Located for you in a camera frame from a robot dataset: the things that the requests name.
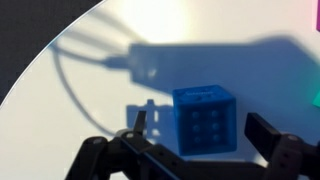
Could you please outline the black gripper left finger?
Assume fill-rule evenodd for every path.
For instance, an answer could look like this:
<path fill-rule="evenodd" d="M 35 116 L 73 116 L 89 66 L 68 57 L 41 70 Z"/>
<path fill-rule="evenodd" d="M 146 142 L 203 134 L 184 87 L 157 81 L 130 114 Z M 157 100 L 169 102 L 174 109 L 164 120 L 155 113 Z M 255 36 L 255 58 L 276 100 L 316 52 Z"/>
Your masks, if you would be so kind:
<path fill-rule="evenodd" d="M 184 161 L 162 145 L 143 136 L 146 112 L 139 111 L 132 130 L 119 132 L 108 141 L 87 138 L 81 145 L 65 180 L 109 180 L 122 172 L 130 180 L 182 180 Z"/>

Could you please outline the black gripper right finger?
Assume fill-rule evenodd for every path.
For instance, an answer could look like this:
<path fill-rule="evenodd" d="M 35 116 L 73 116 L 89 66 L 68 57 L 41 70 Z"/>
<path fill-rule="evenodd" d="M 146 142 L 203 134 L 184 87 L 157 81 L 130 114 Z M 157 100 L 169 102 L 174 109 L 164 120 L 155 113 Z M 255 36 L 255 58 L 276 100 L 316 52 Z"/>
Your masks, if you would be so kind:
<path fill-rule="evenodd" d="M 257 113 L 248 113 L 244 134 L 268 162 L 263 180 L 320 180 L 320 147 L 299 136 L 280 133 Z"/>

